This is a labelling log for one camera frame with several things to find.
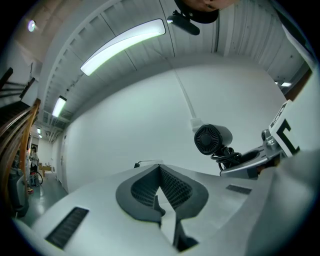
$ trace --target floor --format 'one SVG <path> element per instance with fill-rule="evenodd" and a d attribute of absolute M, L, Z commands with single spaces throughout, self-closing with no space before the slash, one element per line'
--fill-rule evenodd
<path fill-rule="evenodd" d="M 33 188 L 33 194 L 29 195 L 29 209 L 24 217 L 19 218 L 29 227 L 43 215 L 51 206 L 68 193 L 51 173 L 43 179 L 42 185 Z"/>

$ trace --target white ceiling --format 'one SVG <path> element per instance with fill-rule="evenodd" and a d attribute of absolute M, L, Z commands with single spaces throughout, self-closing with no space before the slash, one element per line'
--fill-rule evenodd
<path fill-rule="evenodd" d="M 220 11 L 211 24 L 196 25 L 200 35 L 193 36 L 168 25 L 166 17 L 177 9 L 174 0 L 96 0 L 84 1 L 60 29 L 68 30 L 61 42 L 54 39 L 45 59 L 40 84 L 41 107 L 52 112 L 59 95 L 67 89 L 64 115 L 71 118 L 77 109 L 102 88 L 112 86 L 120 77 L 161 60 L 194 53 L 217 52 L 223 56 L 245 55 L 260 64 L 279 82 L 296 83 L 308 66 L 287 40 L 281 23 L 266 0 L 239 0 Z M 84 75 L 81 65 L 102 45 L 139 24 L 163 19 L 166 34 L 134 45 L 104 63 L 91 76 Z"/>

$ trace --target cable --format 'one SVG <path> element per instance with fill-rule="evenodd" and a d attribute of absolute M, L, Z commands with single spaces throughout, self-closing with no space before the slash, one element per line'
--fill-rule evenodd
<path fill-rule="evenodd" d="M 215 160 L 219 165 L 220 171 L 223 171 L 232 166 L 239 165 L 241 156 L 241 153 L 235 152 L 232 147 L 225 146 L 222 149 L 215 152 L 211 156 L 211 159 Z"/>

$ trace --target black vent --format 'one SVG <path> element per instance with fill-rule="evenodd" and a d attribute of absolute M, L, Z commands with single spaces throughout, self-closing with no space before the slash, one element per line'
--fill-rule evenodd
<path fill-rule="evenodd" d="M 249 195 L 251 192 L 250 188 L 242 187 L 242 186 L 235 186 L 235 185 L 229 185 L 226 187 L 227 190 L 231 190 L 234 192 L 238 192 L 241 194 Z"/>
<path fill-rule="evenodd" d="M 163 168 L 161 170 L 161 189 L 175 210 L 187 201 L 192 195 L 192 188 L 181 179 L 173 176 Z"/>
<path fill-rule="evenodd" d="M 220 148 L 222 137 L 213 125 L 206 124 L 195 133 L 194 142 L 202 154 L 211 155 Z"/>
<path fill-rule="evenodd" d="M 63 249 L 88 212 L 87 209 L 75 207 L 46 237 L 46 240 L 56 247 Z"/>

